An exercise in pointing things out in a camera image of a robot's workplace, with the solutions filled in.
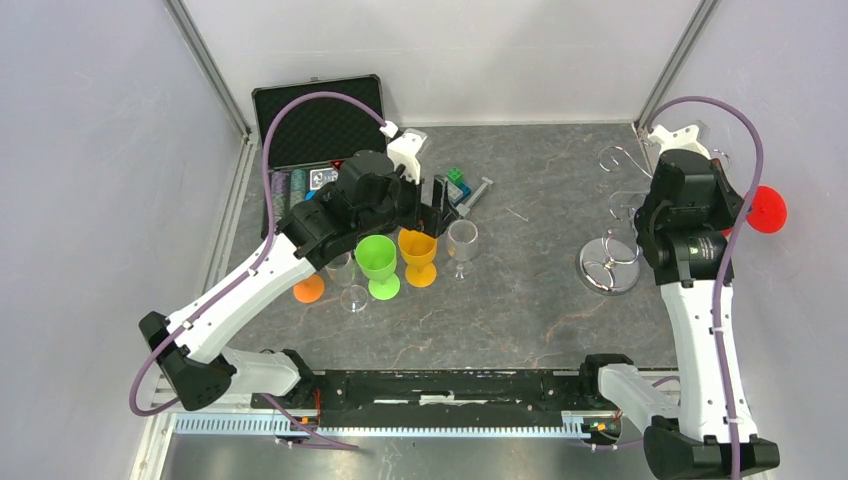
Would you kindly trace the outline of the clear wine glass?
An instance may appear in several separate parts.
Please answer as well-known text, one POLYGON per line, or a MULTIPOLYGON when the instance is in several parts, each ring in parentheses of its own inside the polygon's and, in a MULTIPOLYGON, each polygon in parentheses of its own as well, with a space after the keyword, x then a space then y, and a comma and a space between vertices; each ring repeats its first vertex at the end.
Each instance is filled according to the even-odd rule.
POLYGON ((336 257, 324 268, 329 278, 342 288, 341 306, 350 313, 362 312, 368 304, 367 290, 357 283, 356 264, 351 252, 336 257))
POLYGON ((453 268, 453 279, 465 280, 472 270, 472 260, 479 247, 479 231, 470 220, 454 221, 447 230, 446 245, 451 257, 449 264, 453 268))

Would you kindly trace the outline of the yellow-orange wine glass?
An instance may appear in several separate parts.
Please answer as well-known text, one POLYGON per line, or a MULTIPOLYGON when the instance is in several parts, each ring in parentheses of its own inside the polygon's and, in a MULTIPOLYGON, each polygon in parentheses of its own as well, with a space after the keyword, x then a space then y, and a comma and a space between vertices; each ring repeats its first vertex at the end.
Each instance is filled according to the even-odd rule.
POLYGON ((418 231, 401 229, 398 247, 406 262, 404 275, 407 282, 416 288, 432 285, 437 277, 434 265, 438 249, 437 239, 418 231))

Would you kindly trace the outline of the green wine glass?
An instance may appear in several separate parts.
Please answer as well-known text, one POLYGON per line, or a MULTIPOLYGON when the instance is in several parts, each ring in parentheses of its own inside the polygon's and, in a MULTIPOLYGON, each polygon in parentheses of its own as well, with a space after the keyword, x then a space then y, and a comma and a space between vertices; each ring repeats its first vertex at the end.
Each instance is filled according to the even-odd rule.
POLYGON ((368 290, 375 299, 388 301, 399 293, 397 250, 391 238, 385 235, 366 236, 356 246, 354 256, 368 279, 368 290))

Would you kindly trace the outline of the orange wine glass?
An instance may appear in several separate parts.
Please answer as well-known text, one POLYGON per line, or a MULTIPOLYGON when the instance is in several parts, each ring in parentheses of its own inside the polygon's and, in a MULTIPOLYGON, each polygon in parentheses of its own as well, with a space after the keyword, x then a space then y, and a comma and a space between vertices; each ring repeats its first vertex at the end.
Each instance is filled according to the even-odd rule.
POLYGON ((303 281, 298 282, 293 288, 294 298, 304 304, 311 304, 319 300, 325 291, 325 282, 318 274, 312 274, 303 281))

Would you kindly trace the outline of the red wine glass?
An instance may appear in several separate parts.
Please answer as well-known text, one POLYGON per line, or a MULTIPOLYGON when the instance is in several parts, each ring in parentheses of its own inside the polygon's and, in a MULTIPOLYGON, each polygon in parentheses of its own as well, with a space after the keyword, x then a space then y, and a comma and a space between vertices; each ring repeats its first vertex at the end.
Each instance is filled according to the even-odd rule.
POLYGON ((788 219, 788 207, 774 188, 759 185, 752 206, 745 215, 745 223, 761 234, 779 232, 788 219))

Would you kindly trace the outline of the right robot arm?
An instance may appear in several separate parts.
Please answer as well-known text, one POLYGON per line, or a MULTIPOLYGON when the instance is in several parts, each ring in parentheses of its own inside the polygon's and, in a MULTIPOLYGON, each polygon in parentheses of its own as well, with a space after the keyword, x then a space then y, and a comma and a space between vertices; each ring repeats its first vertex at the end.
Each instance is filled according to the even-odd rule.
POLYGON ((733 338, 726 231, 742 205, 717 160, 683 148, 660 155, 634 223, 671 320, 680 397, 609 354, 588 357, 577 382, 585 405, 611 402, 638 429, 658 479, 739 479, 781 462, 750 413, 733 338))

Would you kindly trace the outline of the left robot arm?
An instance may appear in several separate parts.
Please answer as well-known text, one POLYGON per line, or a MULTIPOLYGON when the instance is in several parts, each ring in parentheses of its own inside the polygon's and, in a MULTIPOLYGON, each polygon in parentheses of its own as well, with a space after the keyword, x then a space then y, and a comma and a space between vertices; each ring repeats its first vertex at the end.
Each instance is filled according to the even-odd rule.
POLYGON ((367 235, 399 227, 441 236, 457 218, 446 188, 433 179, 432 201, 423 183, 389 156, 360 151, 343 161, 335 181, 290 208, 264 243, 199 299, 169 315, 155 311, 139 322, 157 365, 187 411, 210 406, 227 393, 270 394, 290 407, 306 405, 314 381, 291 350, 256 353, 231 349, 230 339, 273 300, 352 251, 367 235))

